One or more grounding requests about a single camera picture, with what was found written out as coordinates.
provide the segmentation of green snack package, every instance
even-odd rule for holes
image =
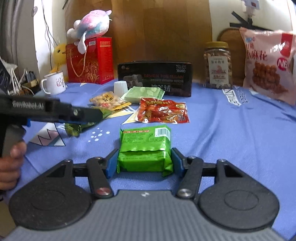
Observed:
[[[103,113],[103,119],[105,119],[107,116],[111,115],[113,111],[104,109],[101,107],[95,107],[95,109],[100,109],[100,111]],[[99,122],[88,122],[87,124],[65,124],[65,130],[68,136],[74,136],[78,137],[80,133],[87,130],[87,128],[96,125]]]
[[[133,104],[139,104],[141,98],[162,99],[165,94],[164,90],[158,87],[136,87],[129,89],[122,98]]]
[[[170,158],[170,128],[166,125],[120,130],[118,172],[173,173]]]

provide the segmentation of yellow duck plush toy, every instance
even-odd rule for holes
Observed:
[[[69,76],[67,69],[66,44],[59,44],[54,48],[53,59],[55,65],[52,71],[50,71],[50,74],[57,72],[57,69],[59,68],[59,71],[63,72],[65,82],[68,82]]]

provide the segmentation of yellow snack package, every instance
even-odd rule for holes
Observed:
[[[89,101],[92,102],[95,106],[99,106],[108,110],[119,110],[123,107],[131,105],[130,102],[119,98],[112,91],[98,95],[90,99]]]

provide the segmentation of pink snack bag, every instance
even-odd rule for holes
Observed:
[[[239,31],[246,47],[243,86],[295,105],[296,85],[290,64],[296,52],[296,36],[281,30]]]

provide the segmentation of stuffed toy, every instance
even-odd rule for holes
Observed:
[[[67,69],[66,44],[59,44],[54,48],[53,59],[55,65],[50,73],[55,73],[58,70],[62,71],[65,82],[68,82],[69,77]]]
[[[67,32],[67,37],[72,39],[79,39],[79,43],[74,43],[78,46],[78,51],[81,54],[86,52],[84,41],[95,37],[103,36],[109,29],[109,15],[111,10],[93,10],[83,17],[82,20],[74,22],[74,28]]]

